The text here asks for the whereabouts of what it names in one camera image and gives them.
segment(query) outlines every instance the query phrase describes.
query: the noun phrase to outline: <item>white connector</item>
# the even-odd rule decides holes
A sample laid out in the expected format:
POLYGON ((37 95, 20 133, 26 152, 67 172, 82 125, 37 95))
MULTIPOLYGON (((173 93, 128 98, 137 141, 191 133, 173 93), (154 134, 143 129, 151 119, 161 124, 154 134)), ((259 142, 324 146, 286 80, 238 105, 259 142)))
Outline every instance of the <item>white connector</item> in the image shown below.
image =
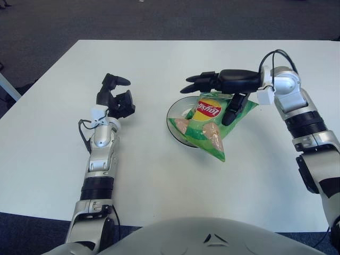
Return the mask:
POLYGON ((104 105, 95 105, 94 107, 91 108, 92 127, 97 124, 102 124, 102 125, 109 124, 109 119, 106 116, 107 110, 108 110, 108 107, 104 105))

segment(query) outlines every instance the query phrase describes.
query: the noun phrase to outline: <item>silver arm segment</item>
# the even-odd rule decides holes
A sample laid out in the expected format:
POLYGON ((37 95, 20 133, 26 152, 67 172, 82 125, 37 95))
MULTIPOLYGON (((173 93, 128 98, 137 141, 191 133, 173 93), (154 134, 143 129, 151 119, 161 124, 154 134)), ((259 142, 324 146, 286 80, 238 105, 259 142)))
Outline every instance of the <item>silver arm segment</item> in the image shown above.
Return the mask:
POLYGON ((92 245, 91 254, 113 244, 114 220, 112 190, 117 165, 117 119, 106 116, 107 107, 92 109, 92 123, 97 125, 90 139, 91 154, 85 172, 80 200, 76 203, 66 243, 92 245))
POLYGON ((293 88, 282 92, 278 82, 275 105, 293 136, 299 172, 309 191, 320 194, 331 229, 333 246, 340 250, 340 143, 328 130, 306 91, 301 89, 297 73, 287 67, 277 67, 274 85, 282 78, 294 81, 293 88))

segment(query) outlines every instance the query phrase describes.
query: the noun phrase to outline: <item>white table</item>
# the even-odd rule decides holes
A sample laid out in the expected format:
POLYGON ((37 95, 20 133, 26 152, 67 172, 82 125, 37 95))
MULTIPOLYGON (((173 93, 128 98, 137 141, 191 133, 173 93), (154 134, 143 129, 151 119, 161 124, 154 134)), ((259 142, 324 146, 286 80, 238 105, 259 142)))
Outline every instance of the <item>white table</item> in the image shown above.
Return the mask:
MULTIPOLYGON (((186 77, 257 70, 276 48, 290 54, 303 88, 340 137, 338 42, 80 40, 0 120, 0 211, 71 219, 89 156, 77 122, 90 117, 112 73, 131 81, 136 105, 121 121, 114 200, 123 225, 211 216, 276 232, 324 231, 320 198, 302 182, 274 105, 258 106, 225 138, 225 163, 178 143, 166 127, 186 77)), ((288 65, 279 55, 276 64, 288 65)))

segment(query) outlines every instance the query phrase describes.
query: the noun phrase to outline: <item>lay's logo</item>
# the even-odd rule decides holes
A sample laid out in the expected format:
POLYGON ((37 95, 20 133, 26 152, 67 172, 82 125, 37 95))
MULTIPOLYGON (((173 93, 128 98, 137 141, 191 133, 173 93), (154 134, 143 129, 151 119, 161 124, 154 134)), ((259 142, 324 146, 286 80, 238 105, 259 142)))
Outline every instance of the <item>lay's logo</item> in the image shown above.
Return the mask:
POLYGON ((197 121, 206 121, 210 118, 216 117, 221 112, 221 105, 219 102, 212 99, 201 99, 197 105, 193 119, 197 121))

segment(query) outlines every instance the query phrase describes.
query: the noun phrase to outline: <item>black cable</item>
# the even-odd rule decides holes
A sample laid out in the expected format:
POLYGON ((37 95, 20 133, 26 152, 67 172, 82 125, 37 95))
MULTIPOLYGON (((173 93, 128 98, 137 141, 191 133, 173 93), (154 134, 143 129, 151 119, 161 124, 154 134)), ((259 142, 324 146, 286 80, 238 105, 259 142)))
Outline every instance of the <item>black cable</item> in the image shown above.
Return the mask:
POLYGON ((327 236, 328 232, 329 232, 329 227, 328 227, 327 231, 325 232, 324 236, 319 240, 319 242, 317 242, 317 243, 313 246, 313 248, 315 248, 316 246, 318 246, 318 245, 325 239, 325 237, 327 236))
POLYGON ((285 52, 284 50, 281 50, 281 49, 276 49, 276 50, 274 50, 274 51, 272 51, 272 52, 269 52, 269 53, 262 59, 262 61, 261 61, 261 63, 260 63, 260 66, 259 66, 259 73, 261 73, 262 66, 263 66, 265 60, 267 59, 267 57, 269 57, 269 56, 270 56, 271 54, 273 54, 273 53, 279 53, 279 54, 281 54, 282 56, 284 56, 284 57, 288 60, 288 62, 290 63, 290 65, 292 66, 293 71, 296 72, 296 73, 298 73, 298 70, 296 69, 296 66, 295 66, 295 64, 293 63, 292 59, 289 57, 289 55, 287 54, 287 52, 285 52))
POLYGON ((116 208, 113 204, 112 204, 112 208, 115 212, 115 215, 116 215, 117 221, 118 221, 118 241, 119 241, 121 239, 121 221, 119 220, 118 213, 117 213, 116 208))
POLYGON ((86 140, 86 138, 85 138, 85 136, 83 134, 83 131, 81 131, 81 124, 84 124, 84 120, 79 120, 78 121, 78 129, 79 129, 79 133, 80 133, 81 139, 83 139, 83 142, 85 144, 85 147, 86 147, 87 151, 89 153, 91 153, 90 143, 89 143, 89 141, 86 140))
MULTIPOLYGON (((98 121, 104 119, 107 115, 107 112, 108 112, 108 109, 106 110, 106 113, 103 117, 101 117, 98 121)), ((91 129, 95 129, 96 127, 99 126, 99 124, 95 125, 94 127, 87 127, 84 122, 88 122, 88 123, 92 123, 92 121, 89 121, 89 120, 79 120, 78 121, 78 129, 79 129, 79 133, 80 133, 80 136, 81 136, 81 139, 83 139, 83 142, 85 144, 85 147, 87 149, 87 151, 89 152, 89 154, 91 154, 91 145, 90 145, 90 141, 87 141, 85 136, 84 136, 84 133, 83 131, 81 130, 81 124, 83 124, 83 126, 88 129, 88 130, 91 130, 91 129)))

